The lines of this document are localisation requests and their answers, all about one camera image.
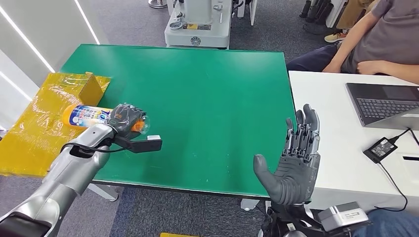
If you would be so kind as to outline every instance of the white wall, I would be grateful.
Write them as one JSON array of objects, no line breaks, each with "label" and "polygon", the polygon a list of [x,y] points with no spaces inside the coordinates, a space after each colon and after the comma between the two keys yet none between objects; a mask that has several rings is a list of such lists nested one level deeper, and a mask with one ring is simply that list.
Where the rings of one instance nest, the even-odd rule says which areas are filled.
[{"label": "white wall", "polygon": [[4,77],[10,79],[30,98],[35,96],[38,87],[0,50],[0,126],[10,129],[30,100]]},{"label": "white wall", "polygon": [[[108,43],[90,5],[78,1],[100,43]],[[0,0],[0,6],[55,71],[81,43],[96,43],[75,0]],[[40,86],[48,68],[1,15],[0,32],[0,49]]]},{"label": "white wall", "polygon": [[[31,98],[47,74],[59,71],[80,44],[97,43],[77,2],[97,40],[107,44],[86,0],[0,0],[4,13],[52,68],[45,65],[0,12],[0,72]],[[29,100],[0,74],[0,126],[11,128],[28,104]]]}]

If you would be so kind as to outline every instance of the gray carpet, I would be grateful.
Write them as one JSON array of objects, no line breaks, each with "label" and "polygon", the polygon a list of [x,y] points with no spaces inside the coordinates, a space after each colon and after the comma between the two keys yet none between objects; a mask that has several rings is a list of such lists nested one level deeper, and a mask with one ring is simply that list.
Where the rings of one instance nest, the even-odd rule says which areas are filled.
[{"label": "gray carpet", "polygon": [[[166,45],[167,9],[152,9],[146,0],[90,2],[111,44]],[[324,46],[323,36],[302,29],[304,21],[298,14],[303,4],[304,0],[259,0],[254,27],[250,26],[248,9],[244,19],[233,19],[230,48],[283,51],[289,61]],[[0,216],[27,198],[40,183],[38,179],[0,176]],[[118,208],[119,201],[108,202],[86,191],[71,207],[59,236],[106,237],[111,232],[113,237],[148,237],[167,231],[253,237],[262,218],[257,210],[242,211],[236,198],[126,189],[120,200]]]},{"label": "gray carpet", "polygon": [[[0,176],[0,216],[28,198],[41,184],[41,179]],[[120,199],[110,202],[90,190],[76,198],[70,207],[58,237],[107,237]]]},{"label": "gray carpet", "polygon": [[[125,188],[111,237],[175,233],[206,237],[256,237],[264,214],[244,211],[240,199]],[[264,210],[263,202],[258,206]]]},{"label": "gray carpet", "polygon": [[[166,46],[164,30],[168,10],[151,9],[145,0],[90,0],[97,9],[110,44]],[[250,25],[249,8],[243,19],[232,20],[230,49],[281,51],[286,61],[326,45],[324,36],[303,30],[298,17],[304,0],[259,0],[255,23]],[[315,32],[326,27],[308,24]]]}]

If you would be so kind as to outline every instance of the led light strip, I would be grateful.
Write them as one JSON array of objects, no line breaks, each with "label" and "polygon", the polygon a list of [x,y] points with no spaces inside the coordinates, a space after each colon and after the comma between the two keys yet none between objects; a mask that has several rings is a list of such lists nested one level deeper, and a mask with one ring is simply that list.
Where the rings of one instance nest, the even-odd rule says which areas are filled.
[{"label": "led light strip", "polygon": [[27,95],[22,89],[20,89],[12,80],[10,80],[2,71],[0,71],[0,76],[6,80],[13,88],[15,88],[17,91],[19,91],[23,96],[25,96],[26,99],[29,101],[32,101],[32,98]]},{"label": "led light strip", "polygon": [[95,34],[95,33],[94,33],[94,31],[93,31],[93,28],[91,27],[91,25],[90,25],[90,23],[89,23],[89,21],[88,21],[88,19],[87,19],[86,15],[84,14],[84,11],[83,11],[83,9],[82,9],[82,6],[80,6],[79,1],[78,1],[78,0],[74,0],[74,1],[76,2],[77,7],[79,8],[79,11],[80,11],[80,13],[81,13],[81,14],[82,14],[82,16],[83,16],[83,19],[84,19],[84,21],[86,22],[87,27],[89,27],[89,30],[90,30],[91,34],[93,35],[93,38],[94,38],[94,40],[96,41],[96,44],[100,44],[99,40],[98,40],[98,39],[97,39],[97,37],[96,37],[96,34]]},{"label": "led light strip", "polygon": [[22,39],[28,44],[28,46],[32,49],[32,51],[39,57],[39,59],[45,64],[45,66],[52,72],[55,73],[55,70],[51,67],[51,65],[42,57],[41,53],[35,48],[35,46],[29,41],[29,39],[23,34],[23,32],[16,26],[16,24],[12,21],[9,15],[3,10],[0,6],[0,13],[6,18],[9,24],[15,29],[15,31],[22,37]]}]

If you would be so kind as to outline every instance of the laptop keyboard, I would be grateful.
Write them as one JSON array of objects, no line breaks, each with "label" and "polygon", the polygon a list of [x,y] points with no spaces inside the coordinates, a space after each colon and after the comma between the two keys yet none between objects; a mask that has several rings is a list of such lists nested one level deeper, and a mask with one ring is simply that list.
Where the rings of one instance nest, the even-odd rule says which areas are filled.
[{"label": "laptop keyboard", "polygon": [[419,102],[397,100],[357,99],[361,112],[367,118],[388,118],[419,107]]}]

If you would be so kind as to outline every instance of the person's arm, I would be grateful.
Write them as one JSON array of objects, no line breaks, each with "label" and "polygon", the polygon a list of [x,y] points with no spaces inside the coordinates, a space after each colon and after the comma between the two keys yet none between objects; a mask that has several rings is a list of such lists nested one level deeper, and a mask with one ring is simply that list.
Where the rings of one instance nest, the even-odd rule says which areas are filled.
[{"label": "person's arm", "polygon": [[358,71],[359,74],[364,75],[384,73],[419,84],[419,65],[405,65],[388,61],[365,61],[358,63]]},{"label": "person's arm", "polygon": [[368,32],[373,26],[376,25],[378,20],[379,18],[374,16],[371,12],[359,20],[358,23],[356,23],[354,27],[349,31],[336,55],[331,60],[330,64],[323,69],[323,72],[340,73],[340,67],[342,66],[346,57],[358,44],[362,36],[364,36],[366,32]]}]

